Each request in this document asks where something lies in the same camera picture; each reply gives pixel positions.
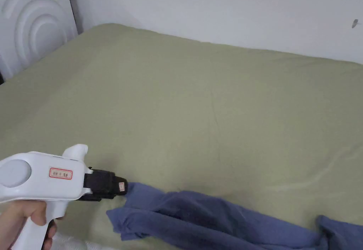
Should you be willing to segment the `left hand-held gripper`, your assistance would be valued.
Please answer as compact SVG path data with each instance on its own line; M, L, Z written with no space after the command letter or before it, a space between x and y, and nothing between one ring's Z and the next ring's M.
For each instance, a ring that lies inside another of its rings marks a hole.
M61 156L41 152L12 155L0 162L0 202L40 200L46 202L46 224L36 225L30 218L14 243L14 250L40 250L48 225L63 217L69 202L92 191L84 186L86 174L92 174L84 158L85 144L65 149ZM110 171L97 171L97 201L124 196L128 181Z

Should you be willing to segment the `person's left hand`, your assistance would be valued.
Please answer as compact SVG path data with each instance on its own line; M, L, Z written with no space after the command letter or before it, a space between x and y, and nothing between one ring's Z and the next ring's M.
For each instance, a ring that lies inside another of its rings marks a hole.
M46 225L46 203L19 200L12 202L0 215L0 249L9 250L28 218L39 225Z

